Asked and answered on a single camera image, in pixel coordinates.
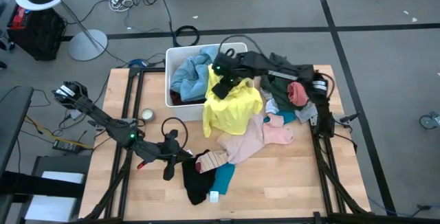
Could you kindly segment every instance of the yellow shirt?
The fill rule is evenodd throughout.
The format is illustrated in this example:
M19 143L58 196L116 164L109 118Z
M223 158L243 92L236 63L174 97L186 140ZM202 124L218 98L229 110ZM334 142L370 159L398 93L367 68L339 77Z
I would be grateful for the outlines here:
M242 135L246 132L249 119L261 111L263 101L252 79L243 79L235 86L224 100L219 99L213 92L215 86L223 76L218 76L209 68L208 90L203 107L203 133L205 137L211 135L211 126L219 128L232 135Z

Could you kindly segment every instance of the white cable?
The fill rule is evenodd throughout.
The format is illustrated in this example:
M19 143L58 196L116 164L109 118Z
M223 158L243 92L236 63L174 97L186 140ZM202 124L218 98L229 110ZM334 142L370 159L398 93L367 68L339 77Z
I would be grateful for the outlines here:
M116 4L109 0L109 8L113 12L125 12L133 6L133 0L119 0Z

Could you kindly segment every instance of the white lamp base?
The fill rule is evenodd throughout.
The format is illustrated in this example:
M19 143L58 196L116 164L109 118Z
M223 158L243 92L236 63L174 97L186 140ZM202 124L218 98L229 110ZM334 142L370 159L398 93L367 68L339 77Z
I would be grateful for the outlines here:
M108 40L104 32L101 32L100 30L88 30L88 32L95 42L97 42L97 46L87 38L84 32L78 33L69 42L68 52L73 59L80 61L94 59L101 55L104 48L107 47Z

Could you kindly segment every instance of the plastic bin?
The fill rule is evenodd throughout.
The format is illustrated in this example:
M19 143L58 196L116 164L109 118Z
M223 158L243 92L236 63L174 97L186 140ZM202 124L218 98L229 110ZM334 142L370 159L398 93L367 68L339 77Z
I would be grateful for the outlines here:
M196 45L196 46L186 46L170 48L166 51L165 56L165 104L169 107L175 117L180 118L182 121L197 121L202 120L204 113L203 104L187 104L181 106L174 106L173 101L170 97L170 84L171 77L177 68L189 57L197 56L200 49L206 46L212 45ZM236 53L247 52L248 47L245 43L224 43L221 46L221 51L226 52L228 49L234 49Z

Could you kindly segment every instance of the laundry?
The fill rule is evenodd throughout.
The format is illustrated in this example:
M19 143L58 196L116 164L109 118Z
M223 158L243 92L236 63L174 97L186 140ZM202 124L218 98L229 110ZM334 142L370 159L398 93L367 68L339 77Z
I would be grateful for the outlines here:
M289 100L296 107L303 107L307 104L309 97L305 93L304 87L299 82L292 82L287 86Z
M203 133L210 137L211 126L219 128L232 135L242 135L246 132L249 119L263 108L260 93L249 78L231 89L225 99L219 99L212 88L220 82L218 76L209 66L209 82L206 92L206 101L203 106Z
M260 87L260 92L261 92L261 94L263 95L263 97L264 97L267 101L269 101L269 100L271 100L271 99L274 98L274 96L272 96L272 94L271 94L269 91L266 91L266 90L264 90L264 89L261 88L261 87Z
M226 194L229 183L234 175L235 165L226 163L215 172L215 181L210 191L217 191L219 194Z
M294 140L294 131L290 127L283 127L284 118L272 113L268 114L270 121L263 124L265 144L291 144Z
M269 59L278 65L291 66L285 57L279 56L275 53L271 53ZM292 82L292 80L276 76L261 76L261 88L273 95L280 111L294 111L301 109L301 107L292 104L287 95L287 87Z
M217 56L216 46L203 47L200 55L188 57L171 77L170 90L180 93L182 102L203 100L208 88L208 65Z
M195 170L200 173L207 172L214 168L218 168L228 162L228 154L226 151L207 152L206 154L197 158L195 162Z
M180 94L174 92L173 90L170 90L170 97L171 97L171 101L173 102L173 105L175 106L187 105L187 104L203 104L206 101L206 99L203 98L202 100L183 102L180 97Z
M214 185L215 172L217 169L209 170L205 173L199 173L195 167L197 159L207 152L209 152L209 150L205 150L205 152L196 155L195 158L181 163L186 194L193 205L205 201L207 193Z
M301 124L307 122L311 117L316 116L318 110L314 103L308 101L308 103L301 110L295 110L295 116L300 120Z
M277 116L283 117L284 124L289 124L296 119L295 113L293 111L279 111L275 113ZM264 118L264 123L269 122L271 120L270 116Z
M278 113L280 109L278 109L278 105L276 105L275 100L272 98L266 102L266 114L268 113Z
M238 164L264 147L262 126L263 116L256 114L249 121L244 135L223 133L217 138L217 143L228 152L229 163Z

